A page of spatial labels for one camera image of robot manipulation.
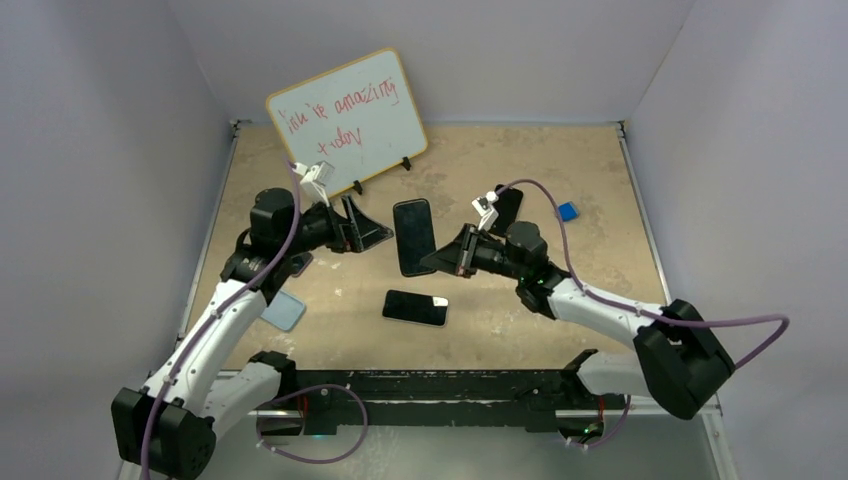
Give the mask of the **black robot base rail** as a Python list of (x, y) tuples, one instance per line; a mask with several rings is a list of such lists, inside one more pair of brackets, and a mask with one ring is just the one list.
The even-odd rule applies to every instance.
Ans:
[(604, 414), (625, 405), (622, 395), (593, 395), (579, 386), (574, 363), (562, 369), (315, 370), (278, 352), (250, 360), (282, 370), (260, 409), (304, 414), (307, 435), (367, 424), (598, 436)]

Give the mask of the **silver-edged black-screen phone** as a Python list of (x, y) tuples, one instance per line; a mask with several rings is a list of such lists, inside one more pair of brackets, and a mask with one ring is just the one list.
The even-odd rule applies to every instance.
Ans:
[(388, 290), (382, 307), (387, 319), (443, 327), (447, 323), (449, 301), (444, 297)]

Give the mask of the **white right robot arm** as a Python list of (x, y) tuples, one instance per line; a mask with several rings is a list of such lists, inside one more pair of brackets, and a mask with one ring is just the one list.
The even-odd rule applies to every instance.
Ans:
[(517, 296), (531, 312), (630, 347), (629, 354), (585, 352), (568, 364), (561, 392), (573, 406), (584, 407), (604, 394), (642, 396), (689, 420), (736, 371), (690, 303), (643, 303), (580, 283), (549, 258), (548, 244), (534, 223), (514, 223), (503, 240), (466, 224), (421, 263), (457, 277), (485, 271), (514, 279)]

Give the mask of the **black phone case with cutout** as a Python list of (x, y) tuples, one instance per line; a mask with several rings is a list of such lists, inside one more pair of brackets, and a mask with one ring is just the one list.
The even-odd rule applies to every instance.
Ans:
[(498, 194), (498, 200), (494, 203), (498, 217), (489, 229), (492, 235), (506, 235), (508, 228), (517, 220), (523, 199), (524, 192), (513, 187)]

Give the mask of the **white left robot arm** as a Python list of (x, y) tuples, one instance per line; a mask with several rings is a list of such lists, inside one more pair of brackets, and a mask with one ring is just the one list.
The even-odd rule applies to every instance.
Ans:
[(367, 217), (345, 195), (344, 212), (317, 202), (306, 211), (284, 188), (255, 198), (250, 226), (228, 258), (202, 318), (170, 358), (136, 390), (121, 389), (111, 404), (122, 460), (169, 479), (195, 479), (230, 428), (263, 404), (284, 409), (327, 384), (300, 386), (287, 355), (261, 351), (235, 377), (218, 384), (223, 364), (247, 328), (272, 303), (293, 274), (293, 258), (326, 247), (362, 253), (392, 238), (392, 230)]

